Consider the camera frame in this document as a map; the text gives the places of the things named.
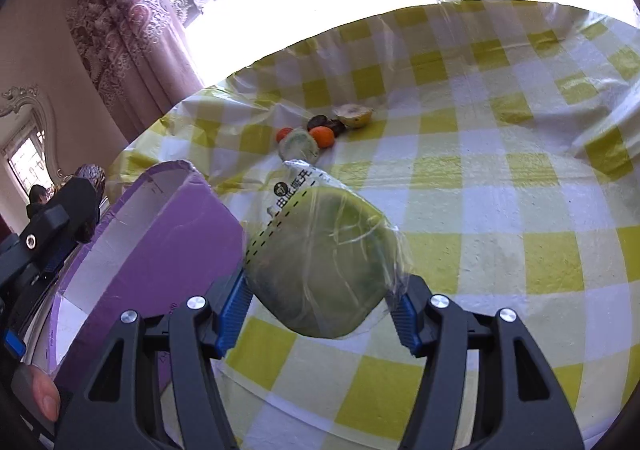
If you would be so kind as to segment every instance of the orange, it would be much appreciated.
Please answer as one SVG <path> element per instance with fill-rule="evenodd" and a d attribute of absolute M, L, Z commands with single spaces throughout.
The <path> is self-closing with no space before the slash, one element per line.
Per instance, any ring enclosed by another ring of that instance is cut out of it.
<path fill-rule="evenodd" d="M 290 126 L 286 126 L 284 128 L 281 128 L 278 133 L 276 134 L 276 143 L 280 143 L 284 137 L 289 134 L 293 129 Z"/>
<path fill-rule="evenodd" d="M 309 134 L 316 140 L 320 148 L 328 148 L 335 143 L 334 132 L 328 126 L 315 126 Z"/>

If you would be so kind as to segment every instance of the green vegetable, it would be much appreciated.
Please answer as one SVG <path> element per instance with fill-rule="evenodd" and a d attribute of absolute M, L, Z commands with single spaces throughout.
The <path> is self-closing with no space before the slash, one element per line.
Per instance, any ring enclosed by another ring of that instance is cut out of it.
<path fill-rule="evenodd" d="M 255 295 L 287 328 L 311 337 L 352 332 L 400 271 L 386 217 L 341 188 L 297 192 L 249 248 L 246 274 Z"/>

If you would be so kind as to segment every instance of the wall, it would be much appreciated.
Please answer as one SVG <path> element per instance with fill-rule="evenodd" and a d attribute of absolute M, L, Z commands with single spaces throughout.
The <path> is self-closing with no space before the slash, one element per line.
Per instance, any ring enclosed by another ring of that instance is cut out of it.
<path fill-rule="evenodd" d="M 8 226 L 19 234 L 27 225 L 27 196 L 13 172 L 5 162 L 0 162 L 0 215 Z"/>
<path fill-rule="evenodd" d="M 14 136 L 17 130 L 29 121 L 31 116 L 31 106 L 25 105 L 16 114 L 12 112 L 0 118 L 0 148 Z"/>
<path fill-rule="evenodd" d="M 68 32 L 61 0 L 6 0 L 0 8 L 0 91 L 37 84 L 52 105 L 60 168 L 108 167 L 127 145 Z"/>

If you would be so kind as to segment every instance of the table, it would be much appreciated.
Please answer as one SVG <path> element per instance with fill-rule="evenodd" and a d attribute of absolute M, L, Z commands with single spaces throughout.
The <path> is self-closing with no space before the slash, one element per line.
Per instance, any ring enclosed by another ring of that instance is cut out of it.
<path fill-rule="evenodd" d="M 318 166 L 399 227 L 434 292 L 524 318 L 587 438 L 640 378 L 639 74 L 639 31 L 600 14 L 517 0 L 404 8 L 182 101 L 115 161 L 108 191 L 113 201 L 152 164 L 188 159 L 249 221 L 271 192 L 279 128 L 348 102 L 375 108 Z M 254 299 L 216 373 L 243 449 L 391 449 L 423 365 L 389 316 L 317 340 Z M 477 369 L 470 353 L 458 445 Z"/>

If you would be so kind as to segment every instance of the dark dried fruit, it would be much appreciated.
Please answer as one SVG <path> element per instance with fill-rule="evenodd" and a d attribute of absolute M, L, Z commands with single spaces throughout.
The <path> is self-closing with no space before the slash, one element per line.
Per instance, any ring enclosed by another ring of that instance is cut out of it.
<path fill-rule="evenodd" d="M 333 131 L 336 138 L 340 136 L 345 130 L 347 130 L 347 127 L 340 120 L 329 120 L 324 124 L 324 126 L 329 127 Z"/>
<path fill-rule="evenodd" d="M 312 128 L 316 128 L 316 126 L 325 126 L 327 121 L 327 117 L 324 114 L 318 114 L 309 120 L 306 124 L 306 130 L 311 130 Z"/>

